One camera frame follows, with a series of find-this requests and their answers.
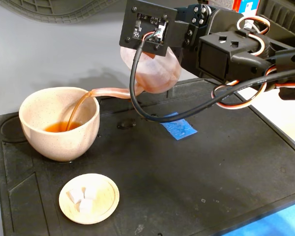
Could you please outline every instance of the sugar cube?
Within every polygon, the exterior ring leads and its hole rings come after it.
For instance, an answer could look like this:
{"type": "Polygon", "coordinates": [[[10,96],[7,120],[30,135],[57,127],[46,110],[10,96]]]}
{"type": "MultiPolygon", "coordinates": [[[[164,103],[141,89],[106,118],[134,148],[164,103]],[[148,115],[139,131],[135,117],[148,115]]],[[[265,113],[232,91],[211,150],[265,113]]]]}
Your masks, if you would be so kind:
{"type": "Polygon", "coordinates": [[[82,199],[80,202],[80,213],[91,213],[93,207],[93,200],[82,199]]]}
{"type": "Polygon", "coordinates": [[[84,192],[85,199],[95,200],[96,192],[96,188],[94,188],[93,186],[86,187],[84,192]]]}
{"type": "Polygon", "coordinates": [[[69,196],[74,204],[79,203],[84,198],[81,188],[71,189],[69,191],[69,196]]]}

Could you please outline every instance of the robotic arm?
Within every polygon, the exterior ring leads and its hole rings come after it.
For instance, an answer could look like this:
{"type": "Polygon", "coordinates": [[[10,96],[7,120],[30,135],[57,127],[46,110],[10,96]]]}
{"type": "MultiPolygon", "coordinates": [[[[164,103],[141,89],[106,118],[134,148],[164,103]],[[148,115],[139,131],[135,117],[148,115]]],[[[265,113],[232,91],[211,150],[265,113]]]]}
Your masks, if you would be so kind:
{"type": "Polygon", "coordinates": [[[228,84],[227,87],[232,86],[224,96],[216,97],[213,92],[211,101],[171,118],[153,118],[144,113],[132,92],[135,109],[149,120],[169,122],[193,115],[215,103],[225,105],[225,108],[250,105],[250,101],[240,105],[222,102],[228,95],[246,87],[258,90],[255,96],[280,89],[282,99],[295,100],[295,48],[267,37],[269,28],[270,24],[264,18],[243,17],[234,11],[206,4],[174,9],[128,0],[119,44],[137,50],[130,92],[142,51],[165,56],[168,47],[181,67],[190,73],[198,77],[207,74],[228,84]],[[261,23],[260,30],[255,25],[254,29],[244,28],[247,19],[261,23]]]}

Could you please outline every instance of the tea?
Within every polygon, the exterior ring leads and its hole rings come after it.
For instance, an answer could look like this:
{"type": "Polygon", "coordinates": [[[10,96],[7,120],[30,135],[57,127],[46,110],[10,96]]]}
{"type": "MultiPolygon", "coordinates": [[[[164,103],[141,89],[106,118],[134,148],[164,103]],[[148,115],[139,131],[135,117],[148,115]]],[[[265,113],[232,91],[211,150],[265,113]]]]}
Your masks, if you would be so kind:
{"type": "Polygon", "coordinates": [[[81,97],[81,99],[78,101],[77,105],[75,105],[75,107],[73,109],[73,112],[72,112],[72,114],[70,116],[69,122],[67,122],[67,126],[65,127],[64,131],[69,131],[69,130],[73,129],[72,128],[73,125],[74,125],[73,118],[74,118],[74,115],[75,115],[76,111],[78,110],[79,106],[84,102],[84,100],[87,99],[88,97],[90,97],[91,95],[92,95],[92,93],[91,92],[88,92],[88,93],[84,94],[81,97]]]}
{"type": "Polygon", "coordinates": [[[78,123],[78,122],[71,122],[70,124],[70,128],[68,130],[67,126],[68,126],[68,121],[62,121],[62,122],[58,122],[56,124],[52,124],[50,126],[48,126],[45,131],[47,132],[53,132],[53,133],[59,133],[59,132],[65,132],[65,131],[69,131],[72,129],[75,129],[77,127],[80,127],[82,124],[78,123]]]}

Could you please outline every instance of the black work surface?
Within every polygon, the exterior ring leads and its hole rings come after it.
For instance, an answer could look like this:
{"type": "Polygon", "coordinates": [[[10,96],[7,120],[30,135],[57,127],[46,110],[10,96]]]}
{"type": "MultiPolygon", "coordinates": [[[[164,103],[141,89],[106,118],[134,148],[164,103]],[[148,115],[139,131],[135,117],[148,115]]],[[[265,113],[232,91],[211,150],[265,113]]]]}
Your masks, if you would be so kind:
{"type": "MultiPolygon", "coordinates": [[[[212,88],[192,80],[139,100],[150,114],[166,115],[206,101],[212,88]]],[[[100,104],[99,135],[71,163],[33,150],[17,114],[0,116],[5,235],[219,235],[295,203],[295,147],[251,109],[213,106],[187,119],[197,134],[176,141],[162,125],[128,111],[127,100],[100,104]],[[131,119],[135,126],[123,127],[131,119]],[[62,187],[86,173],[108,176],[120,191],[116,211],[94,225],[70,221],[58,204],[62,187]]]]}

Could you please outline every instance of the ceramic bowl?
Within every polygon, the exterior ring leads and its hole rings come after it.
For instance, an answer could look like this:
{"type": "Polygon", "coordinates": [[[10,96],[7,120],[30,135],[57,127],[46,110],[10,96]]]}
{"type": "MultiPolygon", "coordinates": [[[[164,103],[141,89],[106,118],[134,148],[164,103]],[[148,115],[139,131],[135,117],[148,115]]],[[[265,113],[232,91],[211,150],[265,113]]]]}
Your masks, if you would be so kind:
{"type": "Polygon", "coordinates": [[[55,161],[72,161],[85,153],[94,142],[99,128],[99,104],[87,98],[73,121],[82,124],[70,131],[44,131],[48,126],[68,121],[78,100],[88,91],[59,87],[37,91],[27,97],[19,110],[23,132],[39,153],[55,161]]]}

